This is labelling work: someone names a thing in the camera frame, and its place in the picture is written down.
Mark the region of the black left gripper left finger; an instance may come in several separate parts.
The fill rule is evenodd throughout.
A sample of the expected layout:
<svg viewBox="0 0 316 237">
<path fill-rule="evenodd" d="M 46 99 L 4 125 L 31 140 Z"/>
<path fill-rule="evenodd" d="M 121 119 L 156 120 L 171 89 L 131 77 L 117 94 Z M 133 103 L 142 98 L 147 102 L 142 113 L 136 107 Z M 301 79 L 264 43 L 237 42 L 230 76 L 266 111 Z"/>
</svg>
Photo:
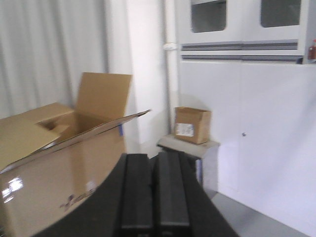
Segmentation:
<svg viewBox="0 0 316 237">
<path fill-rule="evenodd" d="M 122 154 L 106 180 L 38 237 L 153 236 L 152 170 L 146 154 Z"/>
</svg>

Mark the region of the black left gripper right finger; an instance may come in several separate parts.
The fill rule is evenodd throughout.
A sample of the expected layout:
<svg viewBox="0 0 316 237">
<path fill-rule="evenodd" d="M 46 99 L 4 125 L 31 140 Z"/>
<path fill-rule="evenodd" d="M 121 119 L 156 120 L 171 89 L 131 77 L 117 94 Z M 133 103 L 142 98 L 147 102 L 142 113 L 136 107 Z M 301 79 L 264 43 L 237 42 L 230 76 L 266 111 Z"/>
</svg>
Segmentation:
<svg viewBox="0 0 316 237">
<path fill-rule="evenodd" d="M 183 152 L 160 152 L 153 176 L 157 237 L 238 236 L 196 180 Z"/>
</svg>

